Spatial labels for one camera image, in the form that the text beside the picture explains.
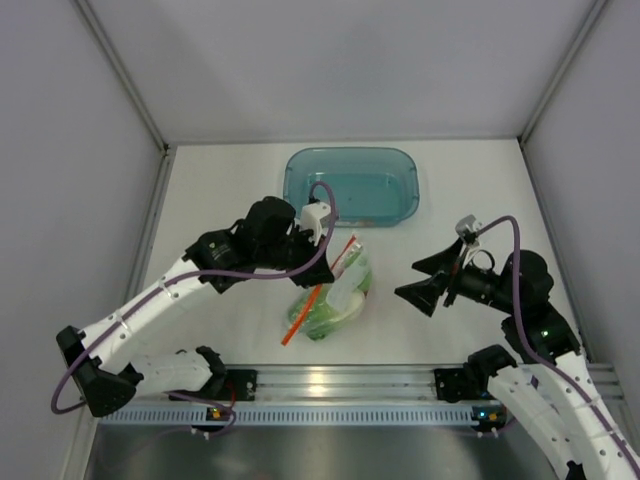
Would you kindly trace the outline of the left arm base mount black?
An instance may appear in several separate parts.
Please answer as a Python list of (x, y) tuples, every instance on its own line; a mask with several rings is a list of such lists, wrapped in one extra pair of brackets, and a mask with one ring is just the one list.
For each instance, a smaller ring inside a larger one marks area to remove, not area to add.
[(258, 372), (254, 369), (231, 368), (225, 374), (216, 374), (198, 391), (178, 391), (169, 394), (172, 401), (183, 401), (183, 396), (216, 402), (253, 401)]

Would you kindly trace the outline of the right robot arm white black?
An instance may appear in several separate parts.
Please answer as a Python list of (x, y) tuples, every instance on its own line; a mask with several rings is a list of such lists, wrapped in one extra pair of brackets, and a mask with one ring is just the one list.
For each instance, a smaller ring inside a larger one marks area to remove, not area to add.
[(549, 300), (554, 281), (545, 260), (517, 250), (495, 272), (477, 266), (468, 251), (456, 240), (413, 264), (426, 279), (395, 290), (426, 316), (459, 297), (506, 314), (507, 344), (468, 356), (464, 392), (499, 401), (559, 479), (638, 478), (639, 456), (599, 393), (572, 328)]

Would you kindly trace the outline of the clear zip bag orange seal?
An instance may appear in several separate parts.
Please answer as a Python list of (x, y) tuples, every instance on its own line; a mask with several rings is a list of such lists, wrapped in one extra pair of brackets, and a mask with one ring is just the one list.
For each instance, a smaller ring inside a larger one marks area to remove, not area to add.
[(298, 332), (299, 327), (305, 320), (311, 305), (318, 297), (319, 291), (323, 286), (327, 285), (329, 287), (326, 297), (327, 302), (338, 311), (346, 309), (349, 294), (356, 290), (353, 287), (349, 267), (362, 251), (368, 253), (367, 246), (359, 235), (353, 233), (331, 265), (331, 271), (335, 277), (334, 282), (304, 290), (287, 310), (286, 322), (288, 329), (280, 341), (282, 346), (286, 347), (297, 334), (301, 334)]

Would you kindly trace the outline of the aluminium rail frame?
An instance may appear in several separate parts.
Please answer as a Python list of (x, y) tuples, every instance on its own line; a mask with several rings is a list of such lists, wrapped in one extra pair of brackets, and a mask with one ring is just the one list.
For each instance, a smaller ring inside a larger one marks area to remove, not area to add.
[(258, 372), (255, 403), (432, 403), (434, 370), (458, 365), (233, 365)]

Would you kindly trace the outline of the teal plastic bin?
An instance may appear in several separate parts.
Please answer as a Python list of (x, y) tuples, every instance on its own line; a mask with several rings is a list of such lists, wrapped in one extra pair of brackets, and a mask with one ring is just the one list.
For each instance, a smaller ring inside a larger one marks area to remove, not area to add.
[(316, 147), (295, 153), (288, 161), (283, 198), (297, 213), (309, 197), (327, 203), (322, 181), (331, 188), (340, 227), (393, 227), (411, 217), (420, 204), (414, 160), (391, 147)]

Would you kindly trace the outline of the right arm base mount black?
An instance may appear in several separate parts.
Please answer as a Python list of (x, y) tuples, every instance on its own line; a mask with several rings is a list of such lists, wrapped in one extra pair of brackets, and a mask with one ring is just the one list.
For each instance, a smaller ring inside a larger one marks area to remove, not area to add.
[(448, 403), (471, 400), (492, 400), (486, 378), (465, 367), (434, 370), (436, 394)]

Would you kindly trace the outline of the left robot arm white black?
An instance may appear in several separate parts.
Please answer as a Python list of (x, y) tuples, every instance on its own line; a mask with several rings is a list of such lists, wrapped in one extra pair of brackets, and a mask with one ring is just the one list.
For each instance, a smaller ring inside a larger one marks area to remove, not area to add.
[(150, 357), (147, 340), (206, 297), (249, 279), (288, 278), (309, 288), (331, 283), (326, 259), (333, 204), (311, 197), (302, 210), (267, 196), (227, 229), (202, 234), (159, 280), (104, 319), (68, 326), (56, 336), (83, 405), (97, 418), (131, 400), (168, 393), (214, 400), (225, 390), (227, 368), (200, 346)]

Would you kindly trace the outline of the pale green fake cabbage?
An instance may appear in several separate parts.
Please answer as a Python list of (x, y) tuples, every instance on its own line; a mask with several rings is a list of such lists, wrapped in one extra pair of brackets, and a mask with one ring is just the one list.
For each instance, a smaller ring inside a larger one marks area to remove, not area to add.
[(346, 309), (338, 311), (327, 302), (328, 292), (327, 285), (320, 289), (318, 297), (311, 305), (298, 330), (299, 333), (306, 335), (312, 341), (323, 340), (354, 321), (361, 315), (365, 306), (366, 295), (356, 289), (349, 294)]

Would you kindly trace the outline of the green fake vegetable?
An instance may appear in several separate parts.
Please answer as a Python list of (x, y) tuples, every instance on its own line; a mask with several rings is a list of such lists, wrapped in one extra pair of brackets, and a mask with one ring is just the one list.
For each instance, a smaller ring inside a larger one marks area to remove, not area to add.
[(367, 296), (373, 280), (368, 253), (366, 251), (360, 252), (351, 263), (349, 270), (351, 272), (353, 287), (359, 290), (364, 296)]

